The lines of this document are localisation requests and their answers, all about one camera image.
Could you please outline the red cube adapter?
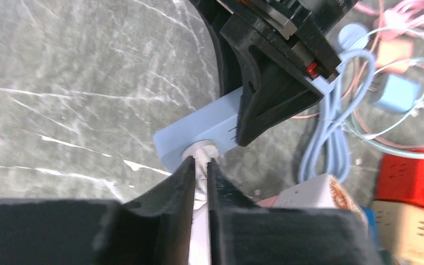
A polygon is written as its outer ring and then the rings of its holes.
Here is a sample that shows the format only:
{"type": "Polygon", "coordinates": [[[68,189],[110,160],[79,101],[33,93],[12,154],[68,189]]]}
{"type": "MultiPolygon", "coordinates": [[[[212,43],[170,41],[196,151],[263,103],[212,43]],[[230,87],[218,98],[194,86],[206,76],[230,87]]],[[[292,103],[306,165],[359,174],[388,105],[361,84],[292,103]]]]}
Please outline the red cube adapter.
{"type": "Polygon", "coordinates": [[[384,155],[374,198],[424,208],[424,160],[384,155]]]}

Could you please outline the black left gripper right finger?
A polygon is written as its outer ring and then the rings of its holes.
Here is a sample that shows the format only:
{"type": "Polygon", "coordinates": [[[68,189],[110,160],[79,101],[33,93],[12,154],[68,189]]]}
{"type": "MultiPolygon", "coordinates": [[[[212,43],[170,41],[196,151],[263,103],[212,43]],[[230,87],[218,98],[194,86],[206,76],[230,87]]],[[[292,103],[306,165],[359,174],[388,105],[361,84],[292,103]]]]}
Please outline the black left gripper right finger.
{"type": "Polygon", "coordinates": [[[359,217],[349,210],[264,208],[207,165],[212,264],[379,264],[359,217]]]}

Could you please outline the white round plug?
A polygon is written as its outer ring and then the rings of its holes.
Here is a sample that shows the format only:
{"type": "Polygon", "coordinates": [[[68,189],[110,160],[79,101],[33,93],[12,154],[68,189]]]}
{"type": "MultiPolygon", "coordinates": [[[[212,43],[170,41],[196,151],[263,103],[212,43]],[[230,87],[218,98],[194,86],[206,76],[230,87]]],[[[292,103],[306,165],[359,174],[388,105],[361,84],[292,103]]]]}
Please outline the white round plug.
{"type": "Polygon", "coordinates": [[[211,263],[207,165],[219,156],[219,152],[211,140],[202,140],[189,146],[183,152],[182,159],[189,156],[195,162],[195,193],[188,263],[206,265],[211,263]]]}

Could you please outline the small pink plug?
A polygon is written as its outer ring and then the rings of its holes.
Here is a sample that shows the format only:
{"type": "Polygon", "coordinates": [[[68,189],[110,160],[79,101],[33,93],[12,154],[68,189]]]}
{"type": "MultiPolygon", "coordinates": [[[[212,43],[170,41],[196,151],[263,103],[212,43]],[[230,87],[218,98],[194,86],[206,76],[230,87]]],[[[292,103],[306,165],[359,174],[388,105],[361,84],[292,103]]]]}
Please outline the small pink plug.
{"type": "MultiPolygon", "coordinates": [[[[409,59],[414,51],[414,42],[404,39],[381,40],[378,45],[376,67],[382,68],[392,62],[409,59]]],[[[383,69],[384,72],[402,74],[410,67],[407,61],[395,63],[383,69]]]]}

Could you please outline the light blue power strip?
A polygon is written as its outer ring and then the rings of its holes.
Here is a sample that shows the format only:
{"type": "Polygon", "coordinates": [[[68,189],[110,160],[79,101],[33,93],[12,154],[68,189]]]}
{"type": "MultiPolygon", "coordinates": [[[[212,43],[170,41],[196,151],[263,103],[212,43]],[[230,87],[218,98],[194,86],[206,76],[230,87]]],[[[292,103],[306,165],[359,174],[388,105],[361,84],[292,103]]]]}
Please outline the light blue power strip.
{"type": "MultiPolygon", "coordinates": [[[[322,93],[322,97],[324,91],[320,83],[335,79],[317,62],[304,66],[303,74],[322,93]]],[[[169,173],[180,166],[183,152],[198,141],[211,140],[219,153],[226,153],[239,146],[236,131],[241,97],[241,87],[228,94],[220,94],[219,99],[154,134],[157,154],[169,173]]]]}

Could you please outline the white cube charger with picture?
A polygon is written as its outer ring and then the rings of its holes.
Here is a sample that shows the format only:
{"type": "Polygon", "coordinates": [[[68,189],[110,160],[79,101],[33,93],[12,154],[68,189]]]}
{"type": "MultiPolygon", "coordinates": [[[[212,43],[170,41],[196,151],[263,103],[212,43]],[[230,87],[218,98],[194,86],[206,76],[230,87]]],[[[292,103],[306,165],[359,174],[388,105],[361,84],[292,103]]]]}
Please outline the white cube charger with picture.
{"type": "Polygon", "coordinates": [[[350,210],[367,226],[368,219],[341,183],[325,173],[282,191],[273,203],[278,208],[337,208],[350,210]]]}

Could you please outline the blue cube charger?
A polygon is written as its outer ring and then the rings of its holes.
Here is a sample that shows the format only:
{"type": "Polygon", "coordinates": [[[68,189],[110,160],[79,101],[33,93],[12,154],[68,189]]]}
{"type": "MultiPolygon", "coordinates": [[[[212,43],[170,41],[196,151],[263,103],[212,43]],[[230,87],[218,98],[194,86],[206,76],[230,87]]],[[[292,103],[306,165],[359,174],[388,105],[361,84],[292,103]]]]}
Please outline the blue cube charger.
{"type": "Polygon", "coordinates": [[[375,243],[377,249],[380,250],[381,244],[379,240],[379,233],[378,233],[378,228],[376,224],[375,213],[371,208],[368,208],[368,207],[362,207],[362,210],[365,213],[365,216],[367,217],[368,234],[370,238],[373,240],[373,242],[375,243]]]}

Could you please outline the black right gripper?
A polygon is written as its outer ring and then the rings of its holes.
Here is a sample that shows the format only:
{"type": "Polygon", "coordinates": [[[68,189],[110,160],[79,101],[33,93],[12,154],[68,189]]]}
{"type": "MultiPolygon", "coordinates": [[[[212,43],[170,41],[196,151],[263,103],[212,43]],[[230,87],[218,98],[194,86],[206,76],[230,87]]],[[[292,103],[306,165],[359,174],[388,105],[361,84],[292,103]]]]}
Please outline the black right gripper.
{"type": "Polygon", "coordinates": [[[213,40],[220,93],[242,88],[236,142],[247,146],[269,128],[322,98],[303,74],[317,62],[338,76],[326,34],[355,1],[193,1],[213,40]]]}

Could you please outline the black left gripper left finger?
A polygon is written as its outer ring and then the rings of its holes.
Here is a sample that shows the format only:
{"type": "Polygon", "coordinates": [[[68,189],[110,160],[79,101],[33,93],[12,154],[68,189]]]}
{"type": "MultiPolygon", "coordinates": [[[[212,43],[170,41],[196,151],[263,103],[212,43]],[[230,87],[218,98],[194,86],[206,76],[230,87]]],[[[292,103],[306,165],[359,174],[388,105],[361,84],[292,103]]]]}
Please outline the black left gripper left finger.
{"type": "Polygon", "coordinates": [[[138,198],[0,199],[0,264],[187,264],[195,161],[138,198]]]}

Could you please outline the light blue charger plug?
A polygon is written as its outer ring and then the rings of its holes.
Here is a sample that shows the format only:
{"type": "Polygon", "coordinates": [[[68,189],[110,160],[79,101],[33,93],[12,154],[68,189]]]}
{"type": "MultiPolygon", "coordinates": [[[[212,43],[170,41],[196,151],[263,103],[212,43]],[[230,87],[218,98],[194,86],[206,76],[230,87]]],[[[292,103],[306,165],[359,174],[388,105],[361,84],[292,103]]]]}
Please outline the light blue charger plug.
{"type": "Polygon", "coordinates": [[[393,73],[384,74],[369,104],[391,114],[406,114],[415,106],[421,84],[393,73]]]}

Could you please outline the peach cube charger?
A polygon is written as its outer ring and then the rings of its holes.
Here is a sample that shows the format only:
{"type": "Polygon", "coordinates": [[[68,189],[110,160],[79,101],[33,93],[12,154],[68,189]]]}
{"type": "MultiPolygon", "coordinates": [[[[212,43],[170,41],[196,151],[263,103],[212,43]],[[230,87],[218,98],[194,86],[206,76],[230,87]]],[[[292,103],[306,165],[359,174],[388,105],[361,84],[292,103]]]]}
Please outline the peach cube charger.
{"type": "Polygon", "coordinates": [[[424,209],[387,201],[372,202],[372,209],[381,247],[395,264],[424,264],[424,209]]]}

